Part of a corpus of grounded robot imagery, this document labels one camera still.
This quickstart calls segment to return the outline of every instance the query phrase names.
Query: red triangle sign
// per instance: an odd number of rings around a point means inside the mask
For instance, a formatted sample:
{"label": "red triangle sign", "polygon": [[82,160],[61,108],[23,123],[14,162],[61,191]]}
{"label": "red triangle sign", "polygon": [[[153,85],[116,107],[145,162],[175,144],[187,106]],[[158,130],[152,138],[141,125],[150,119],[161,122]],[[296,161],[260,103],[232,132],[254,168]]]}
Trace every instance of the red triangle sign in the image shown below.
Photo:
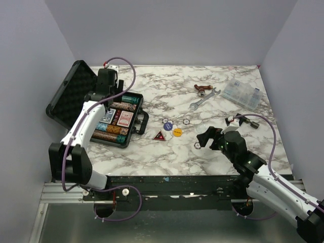
{"label": "red triangle sign", "polygon": [[166,139],[163,136],[163,133],[159,131],[159,133],[153,138],[153,140],[165,141]]}

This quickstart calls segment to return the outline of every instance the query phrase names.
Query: gray wall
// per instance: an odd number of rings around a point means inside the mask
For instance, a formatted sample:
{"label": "gray wall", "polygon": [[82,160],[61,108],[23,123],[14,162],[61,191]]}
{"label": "gray wall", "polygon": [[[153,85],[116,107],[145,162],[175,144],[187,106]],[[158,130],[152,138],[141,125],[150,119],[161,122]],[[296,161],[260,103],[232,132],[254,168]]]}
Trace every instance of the gray wall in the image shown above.
{"label": "gray wall", "polygon": [[296,0],[45,0],[74,56],[101,65],[257,65]]}
{"label": "gray wall", "polygon": [[64,132],[45,108],[74,57],[43,0],[2,1],[0,19],[0,242],[21,243]]}
{"label": "gray wall", "polygon": [[261,66],[293,172],[324,198],[324,1],[299,0]]}

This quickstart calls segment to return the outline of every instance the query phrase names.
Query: metal floor panel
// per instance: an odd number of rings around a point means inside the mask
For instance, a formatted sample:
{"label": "metal floor panel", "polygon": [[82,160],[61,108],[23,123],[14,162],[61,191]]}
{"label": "metal floor panel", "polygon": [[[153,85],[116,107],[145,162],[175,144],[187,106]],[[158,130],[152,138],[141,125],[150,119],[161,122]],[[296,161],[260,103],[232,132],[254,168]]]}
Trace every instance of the metal floor panel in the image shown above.
{"label": "metal floor panel", "polygon": [[[256,202],[252,216],[272,210]],[[131,212],[116,212],[121,218]],[[42,243],[302,243],[296,230],[281,216],[267,221],[238,218],[231,211],[143,211],[131,220],[102,223],[95,220],[92,204],[49,204]]]}

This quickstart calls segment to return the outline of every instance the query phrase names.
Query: black carrying case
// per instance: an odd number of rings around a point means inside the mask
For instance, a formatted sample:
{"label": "black carrying case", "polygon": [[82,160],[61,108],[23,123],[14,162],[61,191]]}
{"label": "black carrying case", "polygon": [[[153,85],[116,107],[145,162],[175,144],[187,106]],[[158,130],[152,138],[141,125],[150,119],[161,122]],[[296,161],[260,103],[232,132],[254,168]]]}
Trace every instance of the black carrying case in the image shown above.
{"label": "black carrying case", "polygon": [[[75,61],[52,101],[46,107],[47,116],[57,121],[65,128],[71,129],[80,115],[85,95],[89,91],[94,90],[96,79],[96,74],[85,61]],[[139,102],[133,112],[134,115],[128,127],[128,133],[124,143],[119,144],[98,138],[91,138],[91,141],[105,143],[119,148],[126,148],[133,133],[142,135],[145,132],[149,116],[142,109],[144,100],[143,95],[126,92],[125,96],[139,98]],[[143,119],[139,120],[138,115],[143,115]],[[140,125],[139,130],[136,128],[136,124]]]}

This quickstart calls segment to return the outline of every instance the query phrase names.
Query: wrench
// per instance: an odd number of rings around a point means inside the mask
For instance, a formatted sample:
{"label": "wrench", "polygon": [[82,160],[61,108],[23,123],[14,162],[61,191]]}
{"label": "wrench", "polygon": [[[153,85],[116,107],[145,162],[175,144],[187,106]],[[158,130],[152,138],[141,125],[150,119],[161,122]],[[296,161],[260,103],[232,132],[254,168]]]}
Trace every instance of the wrench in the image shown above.
{"label": "wrench", "polygon": [[200,104],[202,104],[203,102],[205,102],[206,100],[208,100],[209,98],[213,97],[214,95],[219,95],[221,93],[221,90],[217,91],[216,88],[212,89],[212,92],[208,95],[206,95],[204,98],[202,98],[201,100],[195,102],[195,103],[191,103],[189,106],[189,109],[192,110],[197,110],[198,106]]}

